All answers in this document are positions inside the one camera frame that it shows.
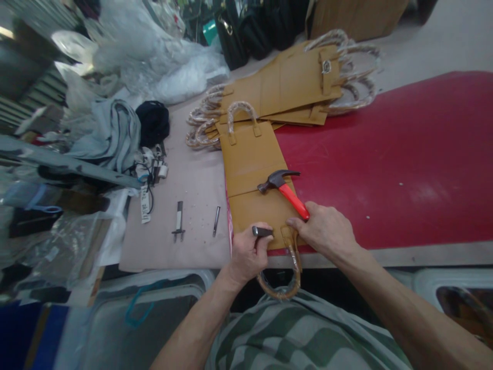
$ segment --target hammer head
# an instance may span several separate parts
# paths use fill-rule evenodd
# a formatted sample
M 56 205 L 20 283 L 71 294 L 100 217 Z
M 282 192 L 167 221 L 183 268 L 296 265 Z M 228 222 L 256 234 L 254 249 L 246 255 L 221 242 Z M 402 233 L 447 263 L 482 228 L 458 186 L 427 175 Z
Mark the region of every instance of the hammer head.
M 284 176 L 299 176 L 301 172 L 298 171 L 289 171 L 289 170 L 278 170 L 269 175 L 266 182 L 257 186 L 257 189 L 265 194 L 267 189 L 270 188 L 280 188 L 286 182 L 284 181 Z

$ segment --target green striped shirt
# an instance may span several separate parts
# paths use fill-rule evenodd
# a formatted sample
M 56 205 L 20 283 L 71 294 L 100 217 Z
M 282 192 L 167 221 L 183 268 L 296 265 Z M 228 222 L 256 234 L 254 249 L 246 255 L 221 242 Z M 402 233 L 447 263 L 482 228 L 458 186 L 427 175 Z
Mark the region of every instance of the green striped shirt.
M 233 319 L 212 353 L 218 369 L 408 369 L 387 330 L 300 290 Z

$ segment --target cable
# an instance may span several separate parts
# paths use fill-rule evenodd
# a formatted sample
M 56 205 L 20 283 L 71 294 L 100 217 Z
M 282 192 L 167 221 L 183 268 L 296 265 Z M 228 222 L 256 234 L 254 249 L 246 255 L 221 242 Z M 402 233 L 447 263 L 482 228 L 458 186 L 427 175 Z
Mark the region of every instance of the cable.
M 150 170 L 150 168 L 144 164 L 144 163 L 136 163 L 136 165 L 142 165 L 145 167 L 145 169 L 149 172 L 149 176 L 147 178 L 147 192 L 150 194 L 150 208 L 149 208 L 149 212 L 147 214 L 151 214 L 151 212 L 153 211 L 154 209 L 154 194 L 153 194 L 153 191 L 150 189 L 150 184 L 153 180 L 153 174 Z

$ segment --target metal rod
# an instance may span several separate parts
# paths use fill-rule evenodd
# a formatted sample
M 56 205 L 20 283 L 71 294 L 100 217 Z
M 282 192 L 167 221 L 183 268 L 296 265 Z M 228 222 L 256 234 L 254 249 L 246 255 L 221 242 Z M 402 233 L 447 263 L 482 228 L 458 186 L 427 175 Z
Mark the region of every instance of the metal rod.
M 221 210 L 221 207 L 217 206 L 216 210 L 216 220 L 214 221 L 214 232 L 212 233 L 212 237 L 216 237 L 216 231 L 217 231 L 217 221 L 219 220 L 219 211 Z

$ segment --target gray cloth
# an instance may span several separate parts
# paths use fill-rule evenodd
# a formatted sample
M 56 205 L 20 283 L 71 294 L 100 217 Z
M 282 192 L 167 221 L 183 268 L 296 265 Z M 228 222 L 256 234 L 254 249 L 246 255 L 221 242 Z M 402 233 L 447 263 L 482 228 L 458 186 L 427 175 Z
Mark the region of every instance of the gray cloth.
M 212 353 L 218 369 L 410 369 L 390 333 L 341 308 L 298 292 L 268 296 L 234 319 Z
M 66 155 L 85 160 L 106 158 L 100 163 L 102 167 L 123 172 L 133 165 L 139 149 L 139 117 L 120 99 L 94 102 L 92 113 L 97 128 L 76 141 Z

